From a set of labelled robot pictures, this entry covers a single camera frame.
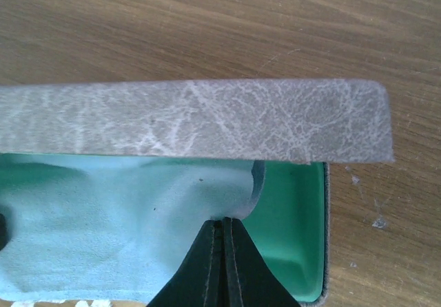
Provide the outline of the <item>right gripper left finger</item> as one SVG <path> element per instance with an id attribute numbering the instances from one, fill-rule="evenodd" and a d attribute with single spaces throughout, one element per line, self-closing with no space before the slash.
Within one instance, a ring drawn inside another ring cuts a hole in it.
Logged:
<path id="1" fill-rule="evenodd" d="M 221 221 L 206 221 L 187 255 L 148 306 L 223 306 Z"/>

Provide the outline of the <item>grey glasses case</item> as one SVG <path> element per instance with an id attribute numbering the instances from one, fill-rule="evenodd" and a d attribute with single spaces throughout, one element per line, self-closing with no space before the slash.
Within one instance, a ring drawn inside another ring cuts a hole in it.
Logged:
<path id="1" fill-rule="evenodd" d="M 262 160 L 258 202 L 234 219 L 299 306 L 320 306 L 329 166 L 391 162 L 393 138 L 387 91 L 368 80 L 18 85 L 1 88 L 3 154 Z"/>

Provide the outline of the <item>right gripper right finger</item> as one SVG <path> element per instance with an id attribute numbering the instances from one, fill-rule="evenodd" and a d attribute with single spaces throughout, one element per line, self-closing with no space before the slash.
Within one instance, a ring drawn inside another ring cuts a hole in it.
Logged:
<path id="1" fill-rule="evenodd" d="M 243 223 L 223 219 L 225 306 L 299 306 L 266 265 Z"/>

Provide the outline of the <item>blue cleaning cloth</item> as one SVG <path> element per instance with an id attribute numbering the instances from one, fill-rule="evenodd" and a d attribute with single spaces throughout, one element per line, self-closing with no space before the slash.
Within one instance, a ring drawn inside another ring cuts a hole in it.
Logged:
<path id="1" fill-rule="evenodd" d="M 1 298 L 149 301 L 264 181 L 262 160 L 3 154 Z"/>

